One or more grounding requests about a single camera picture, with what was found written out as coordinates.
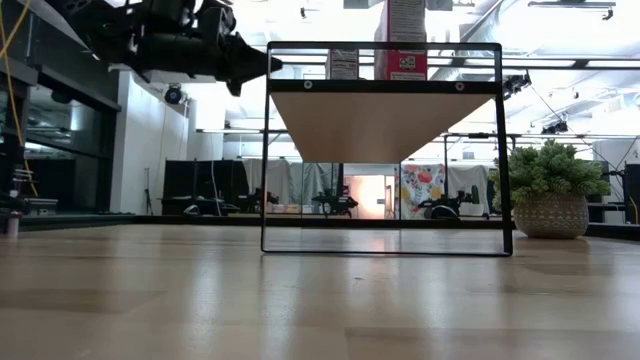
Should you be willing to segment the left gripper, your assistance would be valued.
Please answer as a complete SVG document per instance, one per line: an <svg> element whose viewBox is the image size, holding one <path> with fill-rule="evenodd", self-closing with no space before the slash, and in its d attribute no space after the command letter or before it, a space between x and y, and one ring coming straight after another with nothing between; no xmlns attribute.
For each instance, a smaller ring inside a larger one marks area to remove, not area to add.
<svg viewBox="0 0 640 360"><path fill-rule="evenodd" d="M236 46L236 36L232 34L237 21L233 10L228 5L202 6L202 35L207 49L216 60L214 77L226 83L232 96L241 94L239 76L234 73L232 55ZM265 50L260 50L245 41L244 55L248 61L262 62L250 64L243 73L243 82L270 75L283 68L282 61Z"/></svg>

